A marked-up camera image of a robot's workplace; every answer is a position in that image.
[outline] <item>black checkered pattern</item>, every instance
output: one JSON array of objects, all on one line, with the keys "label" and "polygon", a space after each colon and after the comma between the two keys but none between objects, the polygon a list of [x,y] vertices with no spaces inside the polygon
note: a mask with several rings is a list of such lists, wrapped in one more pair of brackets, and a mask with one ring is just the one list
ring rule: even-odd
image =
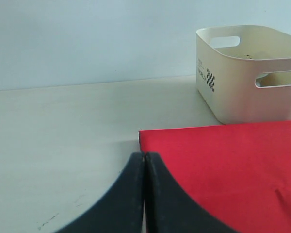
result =
[{"label": "black checkered pattern", "polygon": [[207,84],[210,89],[214,92],[214,79],[215,76],[207,69]]}]

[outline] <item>wall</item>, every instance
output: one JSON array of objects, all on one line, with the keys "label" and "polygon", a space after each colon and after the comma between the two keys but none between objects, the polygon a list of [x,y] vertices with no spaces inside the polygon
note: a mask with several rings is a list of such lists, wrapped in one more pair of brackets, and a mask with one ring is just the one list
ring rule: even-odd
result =
[{"label": "wall", "polygon": [[195,74],[195,31],[291,34],[291,0],[0,0],[0,90]]}]

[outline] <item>red cloth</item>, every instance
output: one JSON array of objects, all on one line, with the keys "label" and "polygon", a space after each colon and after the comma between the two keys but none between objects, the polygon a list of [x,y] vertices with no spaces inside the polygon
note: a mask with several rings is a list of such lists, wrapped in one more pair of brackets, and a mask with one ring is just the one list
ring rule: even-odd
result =
[{"label": "red cloth", "polygon": [[140,131],[199,205],[242,233],[291,233],[291,121]]}]

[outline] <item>basket handle hole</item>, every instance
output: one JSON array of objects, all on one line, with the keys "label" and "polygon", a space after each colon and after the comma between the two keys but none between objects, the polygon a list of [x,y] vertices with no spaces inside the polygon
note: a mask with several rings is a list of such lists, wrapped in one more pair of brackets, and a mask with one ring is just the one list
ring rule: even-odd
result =
[{"label": "basket handle hole", "polygon": [[259,88],[291,86],[291,71],[262,73],[256,78]]},{"label": "basket handle hole", "polygon": [[240,42],[241,39],[239,36],[225,36],[212,38],[209,44],[213,48],[228,48],[236,47]]}]

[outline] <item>basket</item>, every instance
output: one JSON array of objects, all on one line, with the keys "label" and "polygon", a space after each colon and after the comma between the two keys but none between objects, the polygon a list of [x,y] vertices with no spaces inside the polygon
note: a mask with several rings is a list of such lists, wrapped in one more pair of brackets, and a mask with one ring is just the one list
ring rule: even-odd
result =
[{"label": "basket", "polygon": [[[291,36],[263,26],[199,29],[197,89],[223,124],[291,120]],[[214,39],[238,38],[216,47]]]}]

